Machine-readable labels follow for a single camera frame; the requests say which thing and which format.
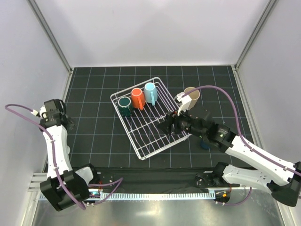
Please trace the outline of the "orange mug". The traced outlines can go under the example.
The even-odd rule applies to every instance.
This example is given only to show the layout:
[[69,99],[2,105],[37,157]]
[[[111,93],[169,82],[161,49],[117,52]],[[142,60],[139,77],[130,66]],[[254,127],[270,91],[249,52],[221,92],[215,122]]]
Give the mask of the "orange mug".
[[145,106],[144,93],[140,88],[134,88],[131,91],[132,105],[134,108],[143,110]]

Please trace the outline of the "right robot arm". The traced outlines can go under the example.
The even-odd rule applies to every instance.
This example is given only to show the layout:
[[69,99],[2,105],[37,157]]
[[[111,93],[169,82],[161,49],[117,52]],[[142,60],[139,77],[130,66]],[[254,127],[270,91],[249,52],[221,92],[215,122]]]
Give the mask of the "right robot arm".
[[301,163],[292,163],[273,156],[257,147],[230,127],[216,123],[210,112],[202,109],[168,112],[157,125],[165,135],[187,132],[204,141],[210,148],[234,156],[250,166],[241,169],[220,162],[212,174],[216,186],[241,184],[269,193],[278,202],[295,207],[301,193]]

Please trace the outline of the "dark green mug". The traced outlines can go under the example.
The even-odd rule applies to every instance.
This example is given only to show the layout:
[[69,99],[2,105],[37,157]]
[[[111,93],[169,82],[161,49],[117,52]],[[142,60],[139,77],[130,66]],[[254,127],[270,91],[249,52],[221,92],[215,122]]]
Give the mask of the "dark green mug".
[[131,116],[134,110],[132,100],[129,97],[121,97],[118,100],[118,110],[123,117]]

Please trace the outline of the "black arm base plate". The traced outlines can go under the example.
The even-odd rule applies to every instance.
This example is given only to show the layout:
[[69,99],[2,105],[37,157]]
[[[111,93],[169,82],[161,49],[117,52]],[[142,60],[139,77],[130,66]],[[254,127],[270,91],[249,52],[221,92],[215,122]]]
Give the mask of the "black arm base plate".
[[123,178],[118,193],[171,194],[198,193],[208,188],[230,185],[212,168],[97,168],[102,184]]

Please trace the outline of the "light blue mug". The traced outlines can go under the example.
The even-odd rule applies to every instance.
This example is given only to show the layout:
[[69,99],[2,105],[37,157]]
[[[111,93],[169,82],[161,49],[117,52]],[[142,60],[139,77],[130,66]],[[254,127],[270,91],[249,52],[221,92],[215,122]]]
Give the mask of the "light blue mug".
[[155,106],[155,103],[158,99],[158,93],[155,84],[152,82],[146,83],[143,91],[144,91],[145,101]]

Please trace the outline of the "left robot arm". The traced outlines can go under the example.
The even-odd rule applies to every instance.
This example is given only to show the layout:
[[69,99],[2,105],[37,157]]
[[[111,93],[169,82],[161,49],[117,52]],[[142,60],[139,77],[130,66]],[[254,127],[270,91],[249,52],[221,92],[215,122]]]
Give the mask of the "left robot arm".
[[96,188],[100,179],[90,163],[78,170],[71,167],[67,137],[74,122],[63,100],[46,101],[38,116],[48,155],[47,179],[40,183],[40,190],[56,211],[62,211],[89,198],[89,188]]

